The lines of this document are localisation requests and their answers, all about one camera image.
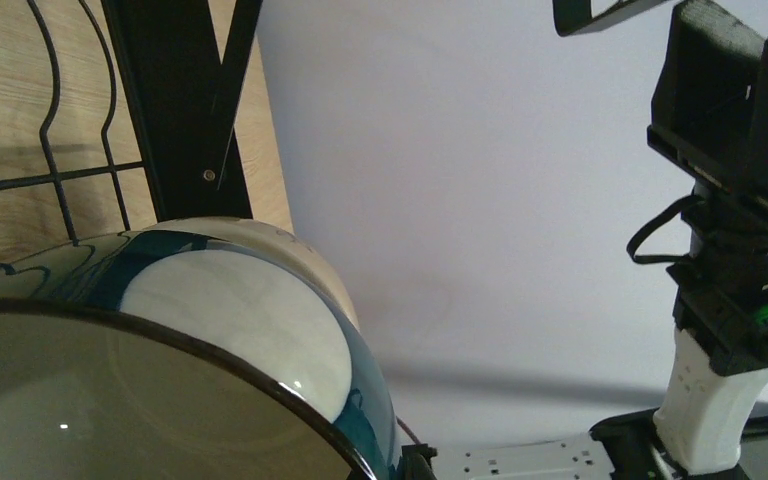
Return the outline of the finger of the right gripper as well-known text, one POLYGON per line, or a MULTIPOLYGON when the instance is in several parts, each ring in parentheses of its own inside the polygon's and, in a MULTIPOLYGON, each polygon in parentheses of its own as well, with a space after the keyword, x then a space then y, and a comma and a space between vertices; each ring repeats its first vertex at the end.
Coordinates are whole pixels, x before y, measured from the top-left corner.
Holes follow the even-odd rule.
POLYGON ((590 0, 553 0, 554 28, 560 37, 601 32, 666 3, 666 0, 613 1, 595 12, 590 0))

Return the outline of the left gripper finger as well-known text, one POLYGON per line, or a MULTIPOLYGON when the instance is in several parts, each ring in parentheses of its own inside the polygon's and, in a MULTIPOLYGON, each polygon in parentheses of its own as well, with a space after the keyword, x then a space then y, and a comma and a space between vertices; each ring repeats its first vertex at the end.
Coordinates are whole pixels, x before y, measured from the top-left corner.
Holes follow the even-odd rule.
POLYGON ((404 480, 436 480, 432 460, 437 449, 429 445, 404 445, 402 447, 402 473, 404 480))

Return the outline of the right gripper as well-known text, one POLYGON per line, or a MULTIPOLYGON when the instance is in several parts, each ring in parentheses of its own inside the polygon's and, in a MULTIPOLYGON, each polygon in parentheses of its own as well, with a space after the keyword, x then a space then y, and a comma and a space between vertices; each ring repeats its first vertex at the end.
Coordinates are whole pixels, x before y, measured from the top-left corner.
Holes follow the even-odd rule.
POLYGON ((647 141, 694 187, 627 253, 667 265, 675 324, 716 374, 768 369, 768 37, 713 1, 677 4, 647 141))

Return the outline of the white ceramic bowl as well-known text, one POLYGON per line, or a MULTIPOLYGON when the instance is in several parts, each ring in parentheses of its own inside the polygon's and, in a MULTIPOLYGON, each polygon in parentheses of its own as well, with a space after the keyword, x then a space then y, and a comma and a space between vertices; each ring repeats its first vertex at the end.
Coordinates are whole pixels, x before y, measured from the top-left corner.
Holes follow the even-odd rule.
POLYGON ((358 316, 337 271, 310 245, 290 231, 253 219, 196 217, 160 222, 145 231, 163 230, 202 234, 251 248, 310 281, 326 294, 360 330, 358 316))

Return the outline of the small blue rimmed bowl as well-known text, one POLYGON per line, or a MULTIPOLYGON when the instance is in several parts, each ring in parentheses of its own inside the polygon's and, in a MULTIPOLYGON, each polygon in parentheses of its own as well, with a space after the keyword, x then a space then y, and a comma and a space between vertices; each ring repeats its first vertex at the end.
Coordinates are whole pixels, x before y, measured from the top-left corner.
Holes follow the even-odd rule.
POLYGON ((400 479, 391 396, 310 281, 202 234, 0 265, 0 479, 400 479))

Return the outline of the black wire dish rack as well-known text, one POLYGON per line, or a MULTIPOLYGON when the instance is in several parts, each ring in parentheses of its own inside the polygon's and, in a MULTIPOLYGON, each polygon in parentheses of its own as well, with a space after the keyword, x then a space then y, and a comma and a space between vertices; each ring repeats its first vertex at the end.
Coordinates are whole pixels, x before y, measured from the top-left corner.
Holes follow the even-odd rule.
POLYGON ((0 1, 0 264, 249 218, 272 132, 258 1, 0 1))

